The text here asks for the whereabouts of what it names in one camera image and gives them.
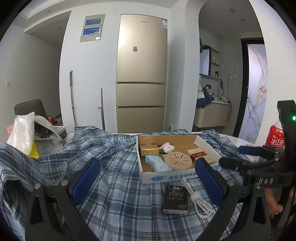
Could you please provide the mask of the person's right hand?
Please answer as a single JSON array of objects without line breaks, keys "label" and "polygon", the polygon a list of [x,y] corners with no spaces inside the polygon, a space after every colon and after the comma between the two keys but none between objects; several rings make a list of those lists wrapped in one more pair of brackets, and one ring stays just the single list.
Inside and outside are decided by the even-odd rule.
[{"label": "person's right hand", "polygon": [[270,188],[266,188],[264,192],[269,213],[274,215],[281,213],[283,211],[283,206],[278,204],[274,196],[274,191]]}]

